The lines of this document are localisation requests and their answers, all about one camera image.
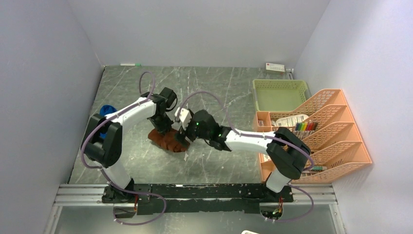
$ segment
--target plastic basket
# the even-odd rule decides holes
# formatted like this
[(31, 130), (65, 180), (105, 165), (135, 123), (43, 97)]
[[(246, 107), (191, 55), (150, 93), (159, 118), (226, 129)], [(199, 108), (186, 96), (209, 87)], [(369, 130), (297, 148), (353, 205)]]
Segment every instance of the plastic basket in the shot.
[[(298, 114), (309, 116), (304, 122), (319, 123), (316, 131), (303, 142), (312, 150), (315, 165), (327, 166), (327, 170), (292, 182), (331, 183), (372, 163), (341, 90), (321, 90), (291, 112), (257, 112), (253, 129), (257, 132), (276, 131), (278, 127), (271, 126), (271, 120)], [(258, 125), (259, 120), (263, 121), (262, 126)], [(261, 154), (259, 159), (262, 181), (265, 181), (275, 165), (272, 161), (264, 162)]]
[(303, 80), (255, 79), (252, 81), (256, 111), (292, 111), (306, 101)]

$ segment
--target metal frame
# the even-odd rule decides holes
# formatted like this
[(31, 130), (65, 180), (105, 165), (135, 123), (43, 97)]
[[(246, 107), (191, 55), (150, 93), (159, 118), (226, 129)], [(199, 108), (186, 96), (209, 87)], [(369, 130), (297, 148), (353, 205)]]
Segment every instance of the metal frame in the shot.
[[(345, 234), (345, 228), (338, 208), (336, 194), (331, 184), (294, 184), (307, 191), (314, 199), (315, 205), (329, 205), (331, 216), (337, 234)], [(107, 206), (107, 207), (133, 207), (133, 204), (105, 204), (102, 195), (107, 184), (61, 184), (53, 203), (52, 212), (46, 225), (44, 234), (54, 234), (61, 210), (64, 206)], [(292, 189), (294, 202), (284, 203), (290, 205), (309, 205), (310, 199), (301, 191)], [(278, 203), (261, 203), (261, 206), (278, 205)]]

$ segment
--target brown cloth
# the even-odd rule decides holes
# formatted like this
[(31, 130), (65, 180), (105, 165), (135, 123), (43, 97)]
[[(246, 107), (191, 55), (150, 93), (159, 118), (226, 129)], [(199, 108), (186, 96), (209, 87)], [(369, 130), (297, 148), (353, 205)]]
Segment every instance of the brown cloth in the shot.
[(174, 135), (177, 131), (175, 129), (171, 129), (165, 135), (160, 134), (156, 129), (153, 129), (148, 134), (148, 139), (155, 142), (161, 148), (165, 150), (169, 150), (172, 152), (184, 152), (188, 149), (189, 142), (186, 141), (187, 147), (183, 146), (177, 140), (175, 140)]

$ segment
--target marker set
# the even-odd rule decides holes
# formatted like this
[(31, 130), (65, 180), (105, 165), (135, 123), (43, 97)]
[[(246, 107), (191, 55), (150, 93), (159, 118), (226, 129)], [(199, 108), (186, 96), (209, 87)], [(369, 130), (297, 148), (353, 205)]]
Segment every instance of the marker set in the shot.
[(293, 133), (302, 140), (313, 134), (316, 131), (318, 124), (319, 123), (317, 122), (297, 123)]

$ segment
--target wall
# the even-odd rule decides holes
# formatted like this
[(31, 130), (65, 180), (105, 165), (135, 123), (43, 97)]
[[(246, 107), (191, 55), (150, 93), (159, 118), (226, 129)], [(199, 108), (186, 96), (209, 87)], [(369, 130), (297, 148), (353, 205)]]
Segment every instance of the wall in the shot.
[(342, 88), (373, 166), (335, 183), (350, 234), (412, 233), (413, 2), (332, 0), (295, 77)]
[(330, 0), (69, 0), (103, 64), (293, 67)]
[(101, 75), (65, 0), (0, 3), (0, 233), (42, 233)]

